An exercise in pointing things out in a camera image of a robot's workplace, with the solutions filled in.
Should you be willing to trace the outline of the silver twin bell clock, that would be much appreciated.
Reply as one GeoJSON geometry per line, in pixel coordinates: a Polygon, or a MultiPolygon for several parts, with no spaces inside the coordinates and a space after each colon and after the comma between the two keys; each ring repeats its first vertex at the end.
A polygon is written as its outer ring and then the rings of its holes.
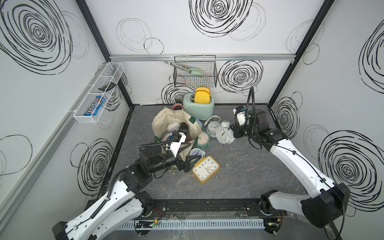
{"type": "Polygon", "coordinates": [[[216,129],[216,138],[221,144],[231,144],[234,142],[234,132],[230,128],[231,123],[223,121],[216,129]]]}

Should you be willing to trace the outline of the cream canvas tote bag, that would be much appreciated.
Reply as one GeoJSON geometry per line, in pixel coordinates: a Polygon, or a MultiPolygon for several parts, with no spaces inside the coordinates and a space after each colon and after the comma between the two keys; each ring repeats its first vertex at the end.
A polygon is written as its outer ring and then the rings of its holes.
{"type": "Polygon", "coordinates": [[[195,117],[184,110],[172,110],[169,108],[164,108],[154,117],[152,130],[156,140],[163,140],[165,136],[173,132],[184,133],[186,135],[185,143],[190,143],[191,145],[180,152],[183,161],[186,160],[186,156],[190,153],[202,132],[202,128],[195,117]]]}

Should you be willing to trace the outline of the white twin bell clock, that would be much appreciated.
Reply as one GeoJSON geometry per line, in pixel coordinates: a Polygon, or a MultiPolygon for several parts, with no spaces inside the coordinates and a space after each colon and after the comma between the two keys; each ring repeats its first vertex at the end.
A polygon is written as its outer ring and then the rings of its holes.
{"type": "Polygon", "coordinates": [[[220,126],[221,126],[221,123],[217,122],[217,121],[212,121],[212,122],[208,123],[206,130],[207,130],[207,133],[209,134],[209,136],[211,138],[217,137],[216,136],[216,130],[220,126]]]}

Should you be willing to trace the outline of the yellow rectangular clock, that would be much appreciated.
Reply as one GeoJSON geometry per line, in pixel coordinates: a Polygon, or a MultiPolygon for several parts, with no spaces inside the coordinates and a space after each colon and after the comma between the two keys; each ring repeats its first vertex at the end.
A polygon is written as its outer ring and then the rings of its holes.
{"type": "Polygon", "coordinates": [[[201,183],[206,183],[220,169],[219,163],[212,157],[206,156],[192,168],[194,177],[201,183]]]}

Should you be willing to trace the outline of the green round pastel clock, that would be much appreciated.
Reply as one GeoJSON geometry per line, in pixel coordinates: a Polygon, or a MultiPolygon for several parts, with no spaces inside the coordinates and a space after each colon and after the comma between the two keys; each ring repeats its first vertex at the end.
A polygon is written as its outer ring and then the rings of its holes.
{"type": "Polygon", "coordinates": [[[205,149],[206,147],[208,147],[210,145],[210,139],[210,135],[207,132],[202,131],[197,138],[197,148],[205,149]]]}

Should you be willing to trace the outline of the blue round beige clock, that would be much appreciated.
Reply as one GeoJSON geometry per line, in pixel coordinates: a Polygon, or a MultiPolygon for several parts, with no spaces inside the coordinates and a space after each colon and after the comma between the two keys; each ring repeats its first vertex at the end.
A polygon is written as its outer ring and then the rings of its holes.
{"type": "Polygon", "coordinates": [[[175,142],[177,139],[178,137],[175,132],[168,132],[161,138],[161,142],[171,143],[175,142]]]}

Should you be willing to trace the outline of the white square clock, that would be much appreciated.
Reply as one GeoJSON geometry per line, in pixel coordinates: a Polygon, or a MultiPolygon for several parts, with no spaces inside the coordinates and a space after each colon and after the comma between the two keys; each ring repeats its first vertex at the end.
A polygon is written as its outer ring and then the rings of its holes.
{"type": "Polygon", "coordinates": [[[167,126],[167,130],[169,132],[179,132],[179,129],[180,129],[180,123],[178,122],[171,123],[167,126]]]}

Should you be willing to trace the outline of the black twin bell clock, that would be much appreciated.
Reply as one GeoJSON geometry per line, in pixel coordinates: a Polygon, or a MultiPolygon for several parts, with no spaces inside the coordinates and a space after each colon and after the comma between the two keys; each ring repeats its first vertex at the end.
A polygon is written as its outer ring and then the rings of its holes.
{"type": "Polygon", "coordinates": [[[189,126],[188,124],[186,123],[180,123],[180,129],[179,129],[179,132],[180,133],[184,133],[186,136],[188,135],[188,131],[189,131],[189,126]]]}

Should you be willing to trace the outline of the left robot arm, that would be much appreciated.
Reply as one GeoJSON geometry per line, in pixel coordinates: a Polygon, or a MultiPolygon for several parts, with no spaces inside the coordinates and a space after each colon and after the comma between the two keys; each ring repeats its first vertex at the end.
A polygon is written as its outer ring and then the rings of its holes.
{"type": "Polygon", "coordinates": [[[58,222],[52,228],[57,240],[100,240],[122,223],[139,216],[148,216],[154,200],[143,189],[155,173],[175,166],[189,172],[201,158],[191,155],[182,158],[180,152],[190,147],[172,139],[138,147],[140,157],[113,178],[109,190],[92,206],[69,222],[58,222]]]}

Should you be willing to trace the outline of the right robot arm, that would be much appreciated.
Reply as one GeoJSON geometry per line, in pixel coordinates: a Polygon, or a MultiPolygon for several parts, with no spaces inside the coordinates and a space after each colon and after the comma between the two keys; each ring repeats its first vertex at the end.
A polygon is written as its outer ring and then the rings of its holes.
{"type": "Polygon", "coordinates": [[[236,139],[247,137],[276,156],[305,188],[305,195],[285,194],[271,190],[261,196],[260,209],[266,216],[287,211],[304,216],[311,224],[323,228],[339,217],[345,217],[350,189],[337,184],[308,161],[291,140],[278,128],[271,128],[263,110],[233,110],[235,123],[230,126],[236,139]]]}

